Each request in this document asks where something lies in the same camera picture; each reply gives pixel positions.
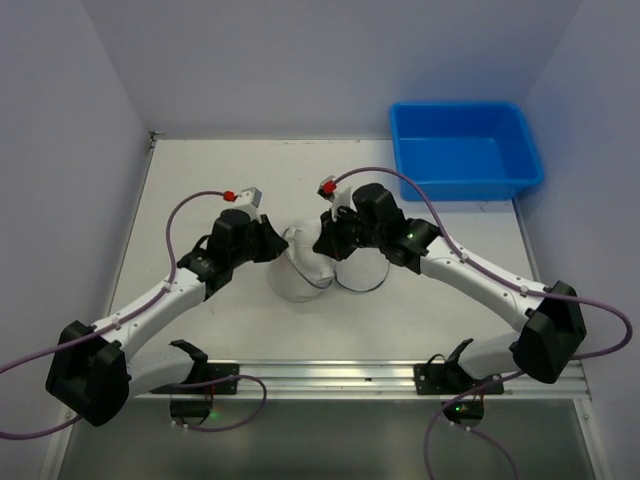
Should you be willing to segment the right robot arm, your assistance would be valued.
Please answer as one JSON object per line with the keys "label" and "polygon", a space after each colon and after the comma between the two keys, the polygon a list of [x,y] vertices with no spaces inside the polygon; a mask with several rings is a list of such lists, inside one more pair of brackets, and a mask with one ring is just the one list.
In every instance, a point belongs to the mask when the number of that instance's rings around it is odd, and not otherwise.
{"label": "right robot arm", "polygon": [[379,183],[356,190],[332,180],[318,189],[331,207],[320,217],[315,253],[344,261],[358,249],[376,249],[391,264],[441,281],[488,308],[511,328],[489,340],[461,342],[443,364],[428,368],[428,381],[462,392],[496,375],[522,371],[553,384],[586,336],[575,290],[521,279],[459,246],[442,229],[408,218]]}

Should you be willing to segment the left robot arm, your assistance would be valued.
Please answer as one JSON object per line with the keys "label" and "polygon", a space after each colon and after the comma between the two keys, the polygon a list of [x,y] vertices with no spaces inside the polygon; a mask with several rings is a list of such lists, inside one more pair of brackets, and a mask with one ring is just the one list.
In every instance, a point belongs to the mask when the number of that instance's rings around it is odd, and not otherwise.
{"label": "left robot arm", "polygon": [[266,215],[224,211],[155,291],[91,325],[74,321],[61,332],[46,391],[93,426],[114,418],[130,398],[159,388],[205,391],[215,377],[207,354],[192,343],[173,340],[151,357],[140,350],[226,286],[237,268],[273,261],[287,247]]}

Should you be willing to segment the white bra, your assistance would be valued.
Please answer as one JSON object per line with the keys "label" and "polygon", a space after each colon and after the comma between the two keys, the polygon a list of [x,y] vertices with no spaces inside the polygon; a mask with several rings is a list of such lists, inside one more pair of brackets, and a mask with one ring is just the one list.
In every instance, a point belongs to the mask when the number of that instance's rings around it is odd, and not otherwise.
{"label": "white bra", "polygon": [[283,238],[288,242],[285,257],[292,268],[313,288],[324,290],[335,278],[335,267],[330,258],[313,249],[320,233],[318,219],[304,219],[288,226]]}

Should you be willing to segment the white mesh laundry bag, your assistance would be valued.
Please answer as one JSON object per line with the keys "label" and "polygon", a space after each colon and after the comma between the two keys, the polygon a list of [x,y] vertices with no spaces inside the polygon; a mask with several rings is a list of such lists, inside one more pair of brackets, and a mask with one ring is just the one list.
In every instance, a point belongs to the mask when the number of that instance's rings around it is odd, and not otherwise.
{"label": "white mesh laundry bag", "polygon": [[289,264],[284,252],[269,264],[270,285],[285,300],[303,303],[335,286],[355,294],[372,292],[385,283],[390,272],[390,262],[375,249],[358,249],[346,260],[332,261],[335,278],[327,289],[319,290],[302,279]]}

